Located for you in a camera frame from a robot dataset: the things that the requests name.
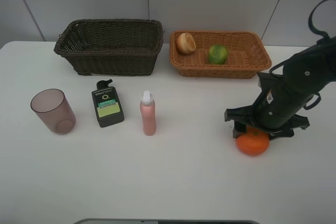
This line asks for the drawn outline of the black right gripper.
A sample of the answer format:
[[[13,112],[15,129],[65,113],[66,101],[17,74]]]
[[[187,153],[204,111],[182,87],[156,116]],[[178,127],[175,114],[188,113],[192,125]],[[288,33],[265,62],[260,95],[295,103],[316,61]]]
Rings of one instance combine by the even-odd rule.
[[[290,138],[294,129],[310,126],[307,117],[296,114],[309,100],[310,95],[295,92],[282,82],[278,93],[270,90],[252,105],[227,109],[224,119],[234,121],[234,139],[245,134],[248,126],[268,133],[269,138]]]

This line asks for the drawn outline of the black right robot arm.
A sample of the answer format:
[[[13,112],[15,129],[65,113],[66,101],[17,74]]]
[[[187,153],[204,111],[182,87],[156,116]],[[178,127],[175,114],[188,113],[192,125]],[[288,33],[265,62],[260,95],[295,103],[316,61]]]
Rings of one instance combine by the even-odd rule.
[[[225,111],[225,121],[234,121],[233,137],[245,134],[249,126],[270,140],[293,137],[294,129],[310,125],[297,112],[314,108],[321,101],[319,92],[335,81],[335,38],[319,40],[258,77],[261,93],[254,103]]]

